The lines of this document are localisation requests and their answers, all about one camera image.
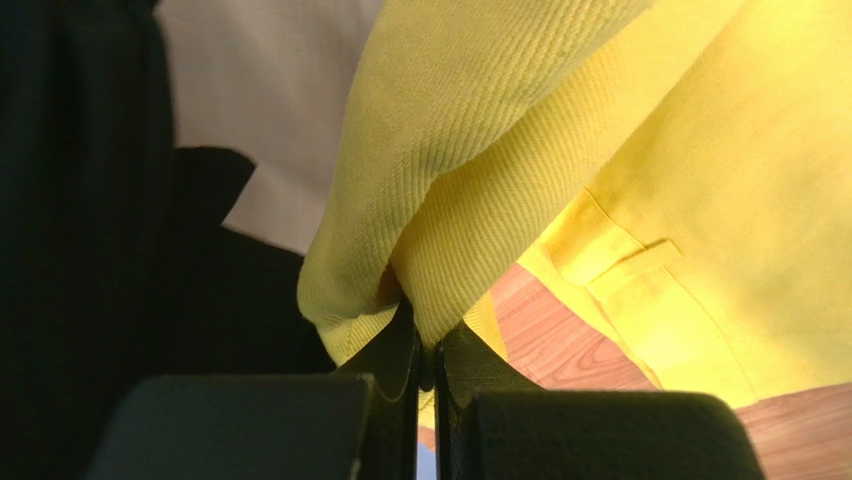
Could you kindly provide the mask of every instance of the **black fabric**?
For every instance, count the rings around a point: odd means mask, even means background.
[[[251,163],[173,148],[151,8],[0,0],[2,479],[75,478],[154,373],[331,369],[299,257],[220,227]]]

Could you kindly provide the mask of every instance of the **black cloth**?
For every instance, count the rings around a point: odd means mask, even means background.
[[[150,0],[0,0],[0,478],[69,479],[157,373],[330,371],[298,255],[222,228],[253,170],[175,149]]]

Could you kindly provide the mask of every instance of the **wooden floor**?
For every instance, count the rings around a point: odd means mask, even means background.
[[[654,389],[607,338],[515,266],[494,288],[509,362],[552,389]],[[770,480],[852,479],[852,384],[737,411]],[[431,431],[421,441],[434,448]]]

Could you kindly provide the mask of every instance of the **white cloth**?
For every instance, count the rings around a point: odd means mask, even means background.
[[[258,167],[225,225],[307,251],[346,98],[382,0],[162,0],[180,145]]]

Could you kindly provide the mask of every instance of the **yellow shirt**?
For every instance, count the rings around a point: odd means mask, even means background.
[[[337,362],[401,291],[499,351],[520,261],[662,388],[852,381],[852,2],[648,7],[387,2],[299,285]]]

